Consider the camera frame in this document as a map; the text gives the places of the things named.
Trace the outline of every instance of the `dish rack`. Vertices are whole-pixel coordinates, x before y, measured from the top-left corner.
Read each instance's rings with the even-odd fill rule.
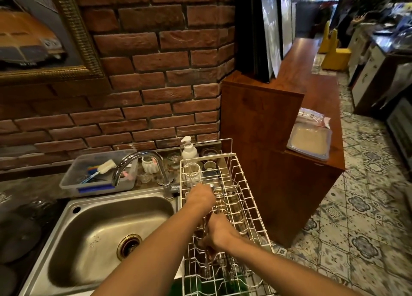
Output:
[[[195,146],[217,144],[222,146],[224,139],[193,143]],[[192,186],[201,182],[211,185],[216,197],[214,213],[224,213],[229,222],[239,233],[274,253],[271,241],[267,235],[262,218],[256,207],[255,200],[250,192],[239,160],[235,153],[223,153],[206,157],[183,159],[180,162],[180,200],[184,205],[186,195]],[[193,179],[190,163],[197,163],[200,167],[208,160],[216,163],[215,172],[201,168],[200,178]],[[245,265],[238,263],[233,257],[223,252],[218,253],[213,261],[207,259],[205,250],[197,245],[204,235],[205,218],[199,223],[183,258],[184,271],[182,277],[182,295],[277,295],[276,291],[265,283]]]

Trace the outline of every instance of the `stainless steel sink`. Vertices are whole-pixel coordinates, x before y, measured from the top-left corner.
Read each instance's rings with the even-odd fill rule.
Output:
[[[90,294],[179,205],[161,187],[70,201],[20,296]]]

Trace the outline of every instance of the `framed picture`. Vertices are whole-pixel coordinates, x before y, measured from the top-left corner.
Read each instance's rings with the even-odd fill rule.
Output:
[[[75,0],[0,0],[0,86],[102,77]]]

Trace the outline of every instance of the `chrome faucet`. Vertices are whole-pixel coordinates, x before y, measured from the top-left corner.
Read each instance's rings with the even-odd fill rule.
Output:
[[[166,171],[164,169],[162,158],[157,152],[153,150],[142,150],[140,152],[131,153],[130,155],[123,158],[113,174],[112,185],[116,186],[119,184],[120,175],[129,163],[131,163],[133,160],[137,158],[140,158],[140,157],[143,158],[146,156],[156,159],[157,165],[159,166],[160,173],[162,174],[163,190],[165,193],[165,197],[168,199],[173,198],[173,194],[180,191],[180,186],[171,184],[171,181],[167,177]]]

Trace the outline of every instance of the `white pump bottle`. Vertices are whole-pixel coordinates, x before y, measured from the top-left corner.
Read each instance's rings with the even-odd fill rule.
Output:
[[[182,152],[182,158],[183,159],[190,159],[190,158],[199,157],[197,149],[196,149],[196,147],[193,146],[191,141],[192,141],[192,138],[190,136],[185,136],[181,141],[182,143],[185,144],[185,146],[183,148],[183,152]]]

